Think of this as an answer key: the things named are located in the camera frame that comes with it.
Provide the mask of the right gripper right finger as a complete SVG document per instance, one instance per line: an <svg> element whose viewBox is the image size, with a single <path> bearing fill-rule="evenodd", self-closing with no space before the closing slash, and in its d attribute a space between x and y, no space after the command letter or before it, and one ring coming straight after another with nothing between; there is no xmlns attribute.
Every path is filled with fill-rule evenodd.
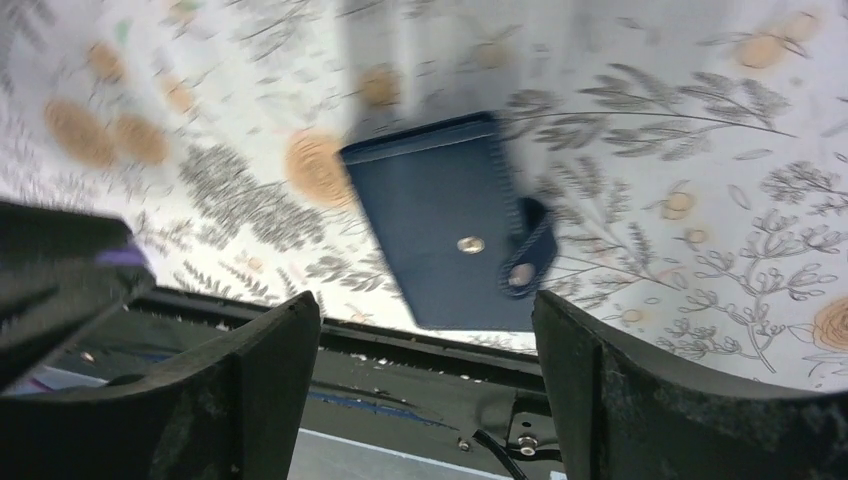
<svg viewBox="0 0 848 480"><path fill-rule="evenodd" d="M539 362L570 479L843 479L847 396L726 374L541 291Z"/></svg>

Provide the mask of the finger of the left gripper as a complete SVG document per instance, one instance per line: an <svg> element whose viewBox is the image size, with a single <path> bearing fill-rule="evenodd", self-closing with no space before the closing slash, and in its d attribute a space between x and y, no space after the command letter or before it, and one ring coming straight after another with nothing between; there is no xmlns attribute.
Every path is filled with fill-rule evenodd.
<svg viewBox="0 0 848 480"><path fill-rule="evenodd" d="M123 220L2 202L1 388L154 285Z"/></svg>

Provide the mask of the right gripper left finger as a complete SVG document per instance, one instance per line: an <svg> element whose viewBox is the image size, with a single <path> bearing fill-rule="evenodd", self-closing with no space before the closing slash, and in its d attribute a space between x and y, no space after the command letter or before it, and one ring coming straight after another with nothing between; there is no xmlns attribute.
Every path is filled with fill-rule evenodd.
<svg viewBox="0 0 848 480"><path fill-rule="evenodd" d="M5 396L5 479L284 479L322 317L304 292L99 387Z"/></svg>

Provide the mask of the navy blue card holder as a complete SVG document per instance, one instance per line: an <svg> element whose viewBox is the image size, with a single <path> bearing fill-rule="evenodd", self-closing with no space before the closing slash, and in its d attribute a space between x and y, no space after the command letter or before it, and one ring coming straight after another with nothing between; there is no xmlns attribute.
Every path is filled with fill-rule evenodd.
<svg viewBox="0 0 848 480"><path fill-rule="evenodd" d="M363 140L340 155L418 327L531 330L558 253L553 217L518 193L492 114Z"/></svg>

